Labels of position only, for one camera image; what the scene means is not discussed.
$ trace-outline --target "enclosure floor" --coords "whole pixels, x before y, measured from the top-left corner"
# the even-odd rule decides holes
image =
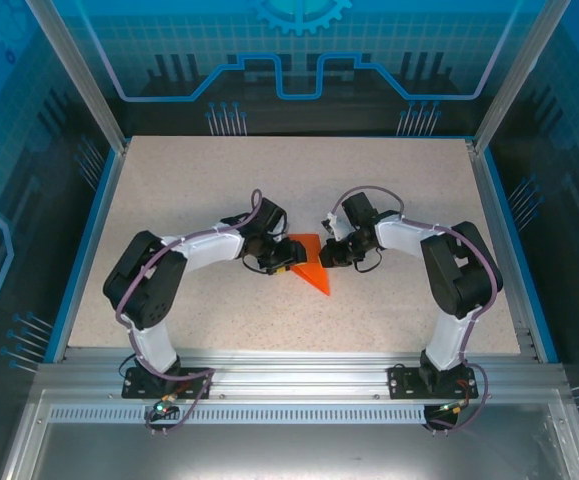
[[[463,140],[134,137],[69,341],[126,347],[103,282],[133,236],[181,235],[250,210],[252,189],[284,208],[290,232],[320,225],[356,185],[382,185],[405,200],[409,218],[475,223],[489,246]],[[397,207],[369,192],[378,211]],[[424,263],[386,251],[375,271],[329,271],[327,297],[289,272],[272,277],[221,262],[184,277],[167,320],[176,347],[346,352],[415,352],[431,339],[438,307]],[[368,256],[367,265],[374,261]],[[518,353],[504,295],[478,323],[469,350]]]

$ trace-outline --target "cable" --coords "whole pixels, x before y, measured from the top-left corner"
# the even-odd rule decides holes
[[[465,407],[469,406],[469,384],[467,383],[466,380],[457,380],[456,383],[458,385],[460,385],[462,387],[462,389],[465,391]]]
[[[482,368],[477,363],[468,362],[467,359],[465,358],[465,350],[467,348],[467,342],[469,341],[469,337],[471,336],[471,332],[473,331],[473,328],[476,324],[476,320],[483,313],[485,313],[487,310],[489,310],[491,308],[491,306],[494,304],[494,302],[496,301],[496,297],[498,296],[498,282],[496,281],[496,275],[493,272],[493,267],[491,266],[489,261],[485,258],[483,253],[464,235],[456,232],[455,230],[452,230],[451,228],[443,227],[442,225],[431,225],[431,224],[424,223],[424,222],[417,222],[415,220],[409,220],[409,219],[404,218],[404,217],[402,217],[402,222],[407,224],[407,225],[411,225],[412,227],[424,228],[427,230],[437,230],[437,231],[446,233],[448,235],[451,235],[452,237],[455,237],[458,240],[460,240],[460,242],[463,245],[465,245],[469,250],[471,250],[471,252],[476,256],[476,258],[478,259],[480,264],[483,266],[483,268],[487,272],[487,277],[489,277],[489,282],[491,283],[491,297],[489,298],[489,301],[482,308],[477,310],[472,315],[471,320],[469,321],[469,325],[467,326],[467,330],[465,331],[465,335],[462,339],[462,342],[460,343],[460,350],[458,352],[458,355],[460,358],[460,363],[462,363],[467,368],[475,368],[478,371],[480,371],[480,373],[482,374],[483,383],[484,383],[484,389],[483,389],[484,391],[482,392],[482,402],[480,402],[480,405],[478,405],[478,408],[476,408],[476,411],[465,422],[461,423],[458,426],[455,426],[455,427],[452,426],[451,427],[451,431],[457,432],[457,431],[464,429],[465,427],[467,427],[468,425],[473,423],[473,421],[476,418],[478,418],[478,416],[482,413],[482,409],[484,408],[485,403],[487,402],[487,398],[489,397],[489,377],[487,377],[487,372],[485,372],[485,369]]]
[[[384,187],[378,187],[376,185],[360,185],[358,187],[353,187],[350,188],[349,190],[347,190],[345,193],[343,193],[340,198],[338,199],[338,201],[336,202],[336,204],[333,206],[333,208],[331,209],[331,213],[332,215],[335,215],[336,210],[338,210],[338,207],[340,206],[340,204],[342,203],[342,201],[347,198],[350,194],[352,194],[353,192],[357,192],[358,190],[378,190],[379,192],[383,192],[386,193],[387,195],[391,195],[393,198],[395,198],[396,200],[398,200],[398,203],[400,204],[400,216],[402,217],[402,214],[405,211],[405,202],[402,198],[400,198],[398,195],[396,195],[394,192],[392,192],[391,190],[384,188]]]
[[[260,191],[260,189],[256,188],[253,192],[251,192],[251,204],[253,206],[253,210],[241,222],[238,222],[235,225],[226,225],[224,227],[216,227],[216,228],[201,230],[199,232],[192,233],[190,235],[187,235],[186,237],[178,238],[178,239],[174,240],[173,242],[171,242],[170,244],[165,245],[160,250],[158,250],[158,252],[156,252],[154,254],[154,256],[151,257],[149,259],[149,261],[147,261],[147,263],[141,268],[138,275],[136,275],[136,278],[133,279],[133,281],[129,285],[129,288],[127,288],[127,291],[120,299],[120,302],[118,303],[118,307],[116,308],[116,321],[128,330],[129,343],[131,343],[131,347],[133,348],[134,352],[136,352],[136,358],[138,359],[138,362],[140,362],[140,364],[145,368],[145,370],[147,370],[152,375],[155,375],[155,376],[162,378],[164,380],[169,380],[169,381],[173,381],[173,382],[186,382],[189,380],[195,380],[197,378],[207,377],[207,382],[205,382],[205,384],[203,385],[203,388],[201,389],[201,393],[198,395],[198,397],[196,398],[194,403],[189,408],[187,415],[185,415],[177,425],[180,425],[183,422],[185,422],[187,420],[187,418],[189,417],[189,415],[191,415],[191,412],[193,411],[193,409],[196,407],[196,405],[200,401],[200,397],[202,396],[202,393],[204,393],[207,390],[207,388],[209,388],[209,384],[211,383],[211,378],[212,378],[213,374],[216,372],[216,370],[213,368],[208,368],[207,370],[204,370],[204,371],[199,372],[199,373],[195,373],[192,375],[183,375],[183,376],[167,375],[167,374],[164,374],[162,372],[159,372],[144,357],[144,354],[143,354],[142,350],[140,349],[140,346],[138,345],[138,342],[136,341],[135,335],[133,333],[132,324],[129,320],[125,320],[124,318],[122,318],[122,312],[124,311],[125,306],[127,305],[127,302],[131,298],[131,295],[133,295],[133,293],[135,292],[138,284],[145,278],[145,276],[147,275],[149,270],[151,270],[153,268],[153,266],[167,252],[171,251],[172,249],[174,249],[178,245],[181,245],[183,242],[192,240],[194,238],[198,238],[198,237],[201,237],[204,235],[212,235],[215,233],[224,233],[227,231],[237,230],[239,228],[244,227],[249,222],[251,222],[256,217],[258,212],[260,211],[260,207],[262,206],[262,198],[263,198],[262,192]],[[152,428],[149,416],[147,417],[146,425],[148,427]]]
[[[260,275],[267,275],[267,272],[262,271],[262,270],[258,270],[257,268],[252,267],[251,265],[249,265],[247,262],[245,262],[245,258],[247,256],[245,255],[244,257],[242,257],[242,264],[245,266],[245,268],[253,273],[259,273]]]
[[[382,263],[382,253],[380,253],[380,249],[376,248],[376,253],[378,254],[378,256],[380,257],[380,259],[378,260],[378,263],[376,263],[375,265],[373,265],[372,267],[367,268],[366,270],[360,270],[358,268],[358,262],[357,260],[353,262],[353,268],[356,269],[356,272],[358,273],[369,273],[374,271],[376,268],[378,268],[378,266]]]
[[[200,402],[200,399],[202,398],[202,396],[204,395],[204,393],[207,391],[207,389],[209,388],[209,386],[211,385],[211,381],[213,379],[213,373],[207,375],[207,381],[204,383],[204,385],[202,386],[202,388],[198,391],[198,395],[196,395],[196,398],[194,399],[193,403],[191,404],[191,406],[189,407],[189,410],[187,410],[187,412],[182,416],[182,418],[175,424],[173,424],[171,427],[168,428],[163,428],[162,429],[162,433],[163,434],[167,434],[167,432],[170,432],[172,430],[175,430],[177,428],[180,428],[187,420],[189,420],[189,417],[191,416],[191,414],[193,413],[193,411],[196,409],[196,407],[198,406],[198,403]],[[147,428],[150,428],[152,432],[155,431],[155,428],[153,426],[153,414],[154,414],[155,410],[152,409],[149,414],[147,415],[147,418],[145,420],[145,426]]]
[[[135,358],[135,356],[136,356],[136,354],[132,353],[127,358],[125,358],[120,365],[118,365],[118,375],[120,375],[123,379],[126,378],[127,372],[125,371],[125,374],[123,375],[120,370],[122,370],[122,367],[124,367],[129,360],[131,360],[132,358]]]

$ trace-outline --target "robotic arm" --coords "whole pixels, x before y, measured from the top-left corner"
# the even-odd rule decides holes
[[[122,319],[130,325],[139,356],[157,372],[176,375],[180,369],[164,318],[183,275],[223,260],[244,261],[246,255],[254,256],[260,272],[268,275],[307,261],[305,248],[286,236],[286,212],[266,198],[260,202],[257,213],[248,221],[243,221],[248,214],[224,218],[213,231],[162,238],[148,231],[140,232],[109,274],[103,293],[114,309],[127,295],[134,279],[143,275],[125,300]],[[142,270],[149,260],[172,244],[177,245],[144,275]]]
[[[461,354],[473,315],[492,296],[492,284],[487,267],[457,236],[467,239],[482,254],[495,275],[497,291],[502,289],[500,271],[476,226],[463,222],[451,229],[436,229],[408,220],[396,211],[378,213],[364,193],[349,197],[342,202],[342,208],[348,221],[330,213],[322,222],[334,237],[327,240],[320,252],[322,265],[325,268],[354,265],[359,270],[358,263],[372,249],[403,251],[424,260],[431,292],[440,307],[431,342],[421,354],[419,379],[403,379],[410,385],[405,384],[397,391],[403,393],[403,398],[414,398],[412,394],[415,398],[441,395],[455,389],[456,379],[473,379],[473,372],[465,371]],[[418,380],[426,392],[413,388]]]

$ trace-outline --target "glass panel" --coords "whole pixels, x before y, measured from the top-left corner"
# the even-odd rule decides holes
[[[560,360],[579,386],[579,2],[491,144]]]
[[[56,2],[128,135],[471,135],[542,4]]]
[[[25,3],[0,1],[0,457],[47,346],[108,153]]]

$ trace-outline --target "gear graphic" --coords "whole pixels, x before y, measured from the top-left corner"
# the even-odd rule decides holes
[[[22,40],[29,28],[24,0],[0,0],[0,42],[8,49]]]
[[[329,28],[331,20],[340,20],[342,10],[351,7],[351,0],[250,0],[250,4],[258,21],[267,21],[269,28],[302,35],[305,30],[315,34],[318,28]]]

